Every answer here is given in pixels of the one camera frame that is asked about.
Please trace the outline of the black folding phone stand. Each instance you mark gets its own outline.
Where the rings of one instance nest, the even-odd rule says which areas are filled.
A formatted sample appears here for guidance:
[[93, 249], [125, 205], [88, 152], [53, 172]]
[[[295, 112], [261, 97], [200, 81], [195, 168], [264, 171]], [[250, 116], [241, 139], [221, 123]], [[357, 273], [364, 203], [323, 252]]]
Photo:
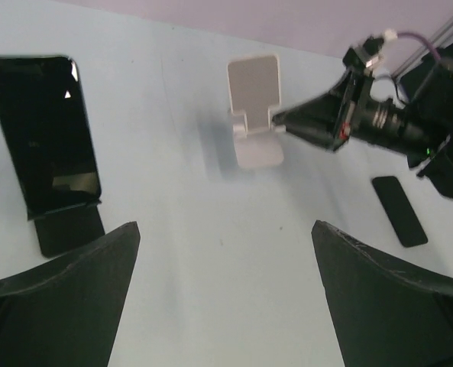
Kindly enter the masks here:
[[97, 200], [43, 214], [28, 213], [28, 220], [34, 223], [42, 256], [54, 258], [104, 236], [98, 210], [100, 203]]

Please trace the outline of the white folding phone stand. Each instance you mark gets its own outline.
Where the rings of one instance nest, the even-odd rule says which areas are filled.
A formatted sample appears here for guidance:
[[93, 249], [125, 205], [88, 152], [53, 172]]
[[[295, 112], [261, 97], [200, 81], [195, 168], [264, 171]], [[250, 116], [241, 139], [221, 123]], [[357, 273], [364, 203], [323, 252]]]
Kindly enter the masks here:
[[279, 59], [275, 54], [243, 57], [227, 65], [233, 143], [238, 166], [245, 170], [283, 162], [279, 134], [272, 123], [280, 106]]

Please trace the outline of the dark phone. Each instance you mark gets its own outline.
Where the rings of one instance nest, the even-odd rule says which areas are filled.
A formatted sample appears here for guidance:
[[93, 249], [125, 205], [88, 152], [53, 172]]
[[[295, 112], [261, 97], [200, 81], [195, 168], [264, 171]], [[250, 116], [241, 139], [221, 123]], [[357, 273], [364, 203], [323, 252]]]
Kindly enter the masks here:
[[72, 58], [0, 55], [0, 126], [29, 218], [99, 203], [102, 187]]

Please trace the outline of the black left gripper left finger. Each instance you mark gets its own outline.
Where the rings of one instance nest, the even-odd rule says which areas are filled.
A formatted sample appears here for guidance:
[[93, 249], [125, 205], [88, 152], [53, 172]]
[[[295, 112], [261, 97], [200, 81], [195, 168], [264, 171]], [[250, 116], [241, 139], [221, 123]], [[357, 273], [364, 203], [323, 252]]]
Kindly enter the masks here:
[[140, 232], [128, 222], [0, 280], [0, 366], [106, 366]]

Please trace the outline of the aluminium corner frame post right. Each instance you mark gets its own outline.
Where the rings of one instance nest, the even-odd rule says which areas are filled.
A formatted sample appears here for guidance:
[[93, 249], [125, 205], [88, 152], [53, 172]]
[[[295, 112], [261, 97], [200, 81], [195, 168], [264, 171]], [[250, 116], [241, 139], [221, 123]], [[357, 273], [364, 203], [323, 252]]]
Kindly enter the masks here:
[[[453, 43], [453, 15], [446, 20], [435, 32], [425, 37], [427, 41], [436, 49], [447, 47]], [[415, 49], [411, 54], [398, 61], [395, 66], [388, 67], [390, 74], [399, 77], [407, 73], [411, 68], [421, 63], [422, 58], [430, 54], [424, 44]]]

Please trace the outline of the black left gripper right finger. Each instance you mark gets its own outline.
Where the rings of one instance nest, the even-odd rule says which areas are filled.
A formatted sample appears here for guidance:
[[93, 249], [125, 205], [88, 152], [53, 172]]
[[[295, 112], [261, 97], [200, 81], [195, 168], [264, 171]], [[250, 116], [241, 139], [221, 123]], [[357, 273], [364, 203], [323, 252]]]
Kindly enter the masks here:
[[327, 222], [312, 241], [346, 366], [453, 366], [453, 278]]

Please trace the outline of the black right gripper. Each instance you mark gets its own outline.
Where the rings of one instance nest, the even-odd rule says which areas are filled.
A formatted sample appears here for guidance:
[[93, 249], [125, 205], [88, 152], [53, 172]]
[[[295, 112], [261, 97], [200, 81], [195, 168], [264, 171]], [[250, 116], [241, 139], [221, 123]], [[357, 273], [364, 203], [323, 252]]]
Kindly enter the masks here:
[[385, 43], [398, 34], [370, 36], [343, 57], [346, 71], [326, 93], [277, 112], [272, 126], [326, 151], [337, 151], [350, 136], [406, 155], [418, 177], [453, 200], [453, 58], [427, 48], [435, 64], [403, 108], [391, 99], [372, 100], [373, 71]]

